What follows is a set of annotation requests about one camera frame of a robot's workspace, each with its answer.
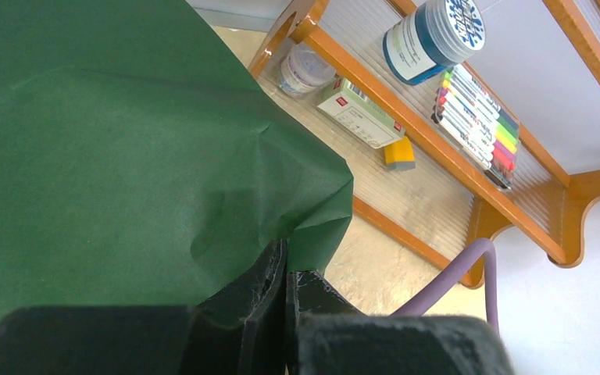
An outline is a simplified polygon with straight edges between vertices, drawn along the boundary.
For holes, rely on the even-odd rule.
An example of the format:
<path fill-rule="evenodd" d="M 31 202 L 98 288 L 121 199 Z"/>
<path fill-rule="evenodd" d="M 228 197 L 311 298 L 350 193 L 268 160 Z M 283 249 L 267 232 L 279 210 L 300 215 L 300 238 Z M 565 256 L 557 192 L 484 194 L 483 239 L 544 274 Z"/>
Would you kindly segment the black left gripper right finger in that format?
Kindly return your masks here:
<path fill-rule="evenodd" d="M 512 374 L 500 337 L 472 316 L 367 316 L 316 271 L 286 279 L 291 374 Z"/>

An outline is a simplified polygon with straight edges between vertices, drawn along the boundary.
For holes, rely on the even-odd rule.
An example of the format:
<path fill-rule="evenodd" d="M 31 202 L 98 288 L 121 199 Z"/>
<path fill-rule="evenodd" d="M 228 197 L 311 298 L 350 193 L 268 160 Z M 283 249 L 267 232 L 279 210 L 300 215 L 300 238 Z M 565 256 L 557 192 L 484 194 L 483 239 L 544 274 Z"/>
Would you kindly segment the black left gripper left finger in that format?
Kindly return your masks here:
<path fill-rule="evenodd" d="M 38 306 L 0 321 L 0 374 L 282 374 L 286 241 L 197 306 Z"/>

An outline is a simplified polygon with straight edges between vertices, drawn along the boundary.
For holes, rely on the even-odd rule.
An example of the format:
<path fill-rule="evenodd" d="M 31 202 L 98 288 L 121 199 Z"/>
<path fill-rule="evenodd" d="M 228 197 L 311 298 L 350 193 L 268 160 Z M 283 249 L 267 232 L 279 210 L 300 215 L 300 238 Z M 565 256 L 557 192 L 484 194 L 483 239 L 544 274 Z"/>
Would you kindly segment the green paper bag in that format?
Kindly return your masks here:
<path fill-rule="evenodd" d="M 188 3 L 0 1 L 0 320 L 324 270 L 353 184 Z"/>

